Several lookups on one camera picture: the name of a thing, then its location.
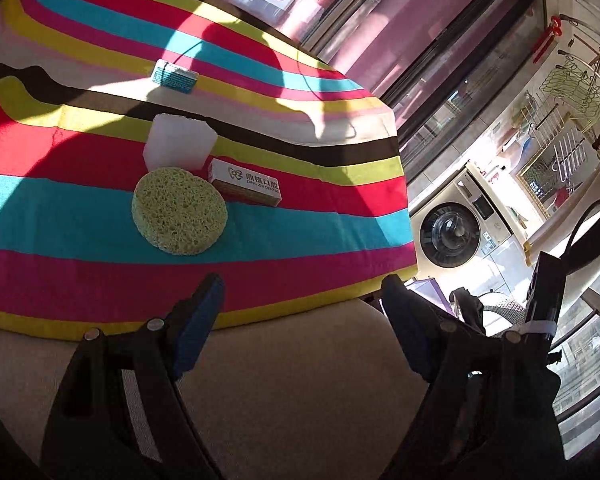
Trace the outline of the green round sponge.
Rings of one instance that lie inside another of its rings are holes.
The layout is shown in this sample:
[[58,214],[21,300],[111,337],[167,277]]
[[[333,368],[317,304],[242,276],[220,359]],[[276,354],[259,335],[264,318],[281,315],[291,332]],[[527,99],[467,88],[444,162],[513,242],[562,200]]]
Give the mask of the green round sponge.
[[176,256],[205,252],[219,240],[228,219],[218,190],[178,167],[145,174],[134,188],[131,212],[149,244]]

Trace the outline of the white foam block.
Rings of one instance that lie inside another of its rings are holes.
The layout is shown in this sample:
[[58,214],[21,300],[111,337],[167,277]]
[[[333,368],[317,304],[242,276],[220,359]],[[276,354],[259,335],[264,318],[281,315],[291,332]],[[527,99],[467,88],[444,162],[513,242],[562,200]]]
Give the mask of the white foam block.
[[218,134],[203,120],[159,114],[151,123],[143,150],[146,168],[201,170],[217,140]]

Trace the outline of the white wicker chair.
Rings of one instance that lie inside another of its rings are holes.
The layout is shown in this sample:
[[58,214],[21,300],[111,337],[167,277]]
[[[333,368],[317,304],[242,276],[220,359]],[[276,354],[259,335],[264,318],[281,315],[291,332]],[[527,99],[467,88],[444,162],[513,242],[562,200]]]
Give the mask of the white wicker chair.
[[488,336],[524,322],[526,308],[502,292],[485,292],[479,299],[483,304],[483,326]]

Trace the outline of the black cloth on chair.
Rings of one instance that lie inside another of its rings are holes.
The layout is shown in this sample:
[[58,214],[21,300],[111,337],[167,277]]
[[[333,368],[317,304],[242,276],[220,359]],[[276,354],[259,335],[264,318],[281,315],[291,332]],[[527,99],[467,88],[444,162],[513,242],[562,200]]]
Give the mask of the black cloth on chair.
[[471,295],[465,287],[460,287],[450,293],[449,300],[460,312],[460,316],[467,326],[483,335],[486,333],[483,324],[484,305],[477,296]]

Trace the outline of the gold washing machine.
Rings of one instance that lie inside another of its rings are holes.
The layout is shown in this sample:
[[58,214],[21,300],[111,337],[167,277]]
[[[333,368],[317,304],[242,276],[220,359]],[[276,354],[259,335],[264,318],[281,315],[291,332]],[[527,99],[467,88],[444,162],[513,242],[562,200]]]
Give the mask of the gold washing machine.
[[410,212],[416,278],[461,276],[484,268],[486,258],[508,245],[521,248],[526,233],[468,162]]

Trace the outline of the beige seat cushion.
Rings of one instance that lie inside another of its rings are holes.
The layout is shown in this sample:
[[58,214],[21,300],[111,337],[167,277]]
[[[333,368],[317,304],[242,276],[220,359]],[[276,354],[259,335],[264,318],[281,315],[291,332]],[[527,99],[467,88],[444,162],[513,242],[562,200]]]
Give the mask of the beige seat cushion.
[[[75,348],[0,330],[0,419],[35,463]],[[215,330],[178,388],[227,479],[378,479],[427,384],[351,300]]]

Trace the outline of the striped colourful cushion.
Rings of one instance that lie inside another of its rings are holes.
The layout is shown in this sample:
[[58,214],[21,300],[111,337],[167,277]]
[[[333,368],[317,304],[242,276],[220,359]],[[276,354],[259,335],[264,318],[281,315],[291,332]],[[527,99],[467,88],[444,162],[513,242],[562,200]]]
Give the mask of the striped colourful cushion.
[[221,328],[417,271],[392,111],[220,0],[1,0],[0,328]]

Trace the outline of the teal small box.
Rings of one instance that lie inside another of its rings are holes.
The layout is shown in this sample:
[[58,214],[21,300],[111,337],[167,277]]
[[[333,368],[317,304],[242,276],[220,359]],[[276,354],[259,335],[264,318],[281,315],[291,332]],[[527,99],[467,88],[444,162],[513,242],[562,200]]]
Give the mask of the teal small box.
[[166,60],[158,60],[152,70],[151,80],[160,87],[189,94],[196,86],[198,74]]

